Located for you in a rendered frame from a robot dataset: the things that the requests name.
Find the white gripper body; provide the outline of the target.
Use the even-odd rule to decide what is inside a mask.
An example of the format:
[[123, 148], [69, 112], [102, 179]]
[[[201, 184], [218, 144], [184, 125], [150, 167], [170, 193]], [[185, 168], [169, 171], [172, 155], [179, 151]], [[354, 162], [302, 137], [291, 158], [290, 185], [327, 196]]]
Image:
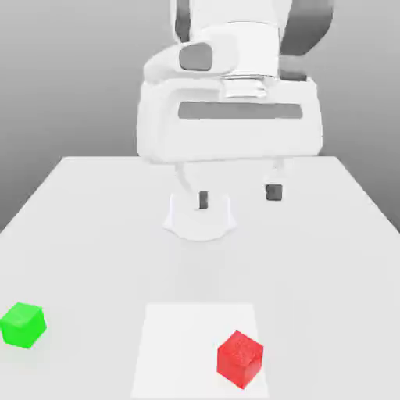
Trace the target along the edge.
[[227, 98], [221, 80], [144, 83], [137, 152], [154, 163], [317, 155], [323, 144], [316, 83], [279, 80], [264, 98]]

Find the small red cube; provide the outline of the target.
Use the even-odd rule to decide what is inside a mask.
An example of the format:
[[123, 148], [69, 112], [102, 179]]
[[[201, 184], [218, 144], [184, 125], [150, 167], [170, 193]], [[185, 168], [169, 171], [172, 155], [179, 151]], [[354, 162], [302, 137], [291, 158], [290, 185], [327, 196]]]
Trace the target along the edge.
[[259, 373], [264, 347], [236, 330], [217, 349], [216, 372], [241, 389]]

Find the small green cube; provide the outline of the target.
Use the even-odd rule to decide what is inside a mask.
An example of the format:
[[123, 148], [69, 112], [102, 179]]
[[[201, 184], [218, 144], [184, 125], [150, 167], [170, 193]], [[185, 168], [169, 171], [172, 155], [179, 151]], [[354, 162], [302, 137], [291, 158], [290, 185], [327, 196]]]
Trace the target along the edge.
[[42, 307], [17, 302], [0, 319], [3, 341], [8, 345], [29, 349], [46, 331]]

